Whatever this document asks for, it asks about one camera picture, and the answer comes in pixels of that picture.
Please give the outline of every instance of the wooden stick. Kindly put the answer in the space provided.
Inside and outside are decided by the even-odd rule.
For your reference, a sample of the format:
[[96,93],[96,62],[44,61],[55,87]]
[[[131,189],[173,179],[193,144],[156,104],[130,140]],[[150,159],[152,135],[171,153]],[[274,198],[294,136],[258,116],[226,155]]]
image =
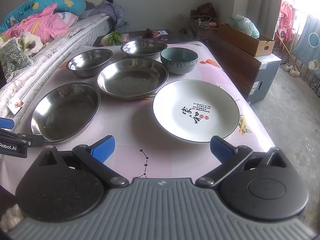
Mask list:
[[286,45],[283,43],[283,41],[281,40],[281,38],[279,37],[278,33],[276,33],[276,35],[278,36],[280,42],[282,43],[282,45],[285,47],[285,49],[287,50],[287,52],[289,53],[290,57],[292,58],[293,60],[293,66],[295,66],[295,63],[294,63],[294,58],[292,57],[290,51],[287,49]]

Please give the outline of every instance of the blue gripper pad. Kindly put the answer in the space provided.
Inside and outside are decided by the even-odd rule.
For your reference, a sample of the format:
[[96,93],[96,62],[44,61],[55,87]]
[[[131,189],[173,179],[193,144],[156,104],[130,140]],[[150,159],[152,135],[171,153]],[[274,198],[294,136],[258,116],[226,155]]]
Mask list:
[[12,129],[13,127],[14,127],[13,120],[0,117],[0,128]]
[[235,147],[228,142],[213,136],[210,141],[210,150],[212,154],[221,162],[224,163],[234,155]]
[[115,150],[115,145],[114,137],[107,135],[89,147],[90,155],[95,157],[99,162],[104,163]]

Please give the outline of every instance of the gray gripper base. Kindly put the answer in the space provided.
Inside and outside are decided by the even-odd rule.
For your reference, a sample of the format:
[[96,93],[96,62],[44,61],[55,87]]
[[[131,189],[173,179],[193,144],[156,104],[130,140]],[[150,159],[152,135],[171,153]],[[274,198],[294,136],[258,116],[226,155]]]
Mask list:
[[307,240],[316,233],[298,218],[245,219],[190,179],[134,179],[128,187],[110,190],[83,217],[62,223],[25,218],[9,235],[14,240]]

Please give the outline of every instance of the plastic bag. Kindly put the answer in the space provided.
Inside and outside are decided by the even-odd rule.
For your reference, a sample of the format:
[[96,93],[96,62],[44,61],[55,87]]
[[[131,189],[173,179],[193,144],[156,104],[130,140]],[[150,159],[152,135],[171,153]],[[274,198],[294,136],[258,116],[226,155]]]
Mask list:
[[248,18],[239,14],[231,16],[227,23],[230,25],[230,27],[246,33],[254,38],[259,38],[260,36],[260,33],[254,24]]

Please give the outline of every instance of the blue blanket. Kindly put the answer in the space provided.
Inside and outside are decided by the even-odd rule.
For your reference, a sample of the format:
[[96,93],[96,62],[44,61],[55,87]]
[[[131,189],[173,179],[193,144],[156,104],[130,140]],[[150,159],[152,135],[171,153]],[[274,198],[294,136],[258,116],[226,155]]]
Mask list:
[[57,3],[56,11],[71,12],[77,16],[85,10],[84,0],[29,0],[10,12],[0,25],[0,33],[9,29],[16,21],[21,22],[32,14],[42,11],[52,3]]
[[303,62],[320,77],[320,19],[310,17],[297,45],[294,46],[292,55],[297,57],[298,60]]

